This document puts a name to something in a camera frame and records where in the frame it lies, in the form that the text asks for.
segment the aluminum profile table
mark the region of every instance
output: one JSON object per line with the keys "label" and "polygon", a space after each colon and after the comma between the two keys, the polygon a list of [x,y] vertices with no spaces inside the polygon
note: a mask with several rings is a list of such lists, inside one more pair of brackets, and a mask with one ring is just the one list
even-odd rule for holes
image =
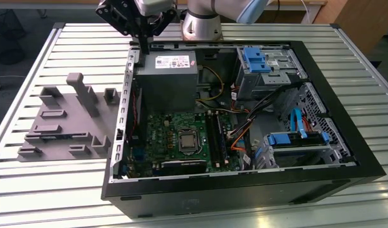
{"label": "aluminum profile table", "polygon": [[[121,89],[131,38],[107,24],[65,24],[51,32],[0,126],[0,226],[388,228],[388,83],[381,75],[341,29],[328,25],[224,24],[223,35],[225,40],[304,41],[387,176],[313,204],[131,220],[100,199],[104,159],[16,161],[43,86],[69,93],[65,76],[81,72],[96,92]],[[156,39],[180,38],[176,24]]]}

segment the yellow wire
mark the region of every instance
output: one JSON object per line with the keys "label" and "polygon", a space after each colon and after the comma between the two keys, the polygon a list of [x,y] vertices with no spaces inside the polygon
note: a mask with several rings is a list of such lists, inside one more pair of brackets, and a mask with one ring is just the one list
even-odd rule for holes
{"label": "yellow wire", "polygon": [[221,81],[221,78],[220,78],[219,74],[213,71],[213,69],[211,69],[207,66],[203,66],[203,68],[208,69],[220,80],[220,93],[215,97],[197,99],[197,101],[211,101],[211,100],[213,100],[215,98],[217,98],[223,94],[223,92],[224,92],[224,83]]}

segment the wooden cabinet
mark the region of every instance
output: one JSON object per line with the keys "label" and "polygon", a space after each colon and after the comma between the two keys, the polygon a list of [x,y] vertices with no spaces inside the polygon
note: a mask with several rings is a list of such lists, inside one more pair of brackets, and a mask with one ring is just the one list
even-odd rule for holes
{"label": "wooden cabinet", "polygon": [[388,32],[388,0],[328,0],[313,23],[339,24],[368,54]]}

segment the power supply label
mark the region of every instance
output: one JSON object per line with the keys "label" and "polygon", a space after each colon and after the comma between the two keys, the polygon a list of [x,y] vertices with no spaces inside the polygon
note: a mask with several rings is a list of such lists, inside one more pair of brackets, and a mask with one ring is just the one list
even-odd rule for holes
{"label": "power supply label", "polygon": [[188,56],[157,56],[156,69],[164,68],[189,68]]}

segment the barcode sticker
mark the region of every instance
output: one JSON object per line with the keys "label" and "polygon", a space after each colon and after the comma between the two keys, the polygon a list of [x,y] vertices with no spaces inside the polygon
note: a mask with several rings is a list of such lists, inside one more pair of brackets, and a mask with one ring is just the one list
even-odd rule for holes
{"label": "barcode sticker", "polygon": [[251,165],[251,158],[244,154],[244,161],[248,165]]}
{"label": "barcode sticker", "polygon": [[232,97],[232,100],[236,101],[236,93],[235,92],[231,92],[231,97]]}
{"label": "barcode sticker", "polygon": [[277,65],[279,65],[279,63],[277,63],[277,61],[273,61],[273,60],[271,60],[271,61],[268,61],[268,65],[269,65],[269,66],[273,66],[273,65],[276,65],[276,66],[277,66]]}
{"label": "barcode sticker", "polygon": [[157,56],[156,57],[156,69],[164,68],[189,68],[188,56]]}

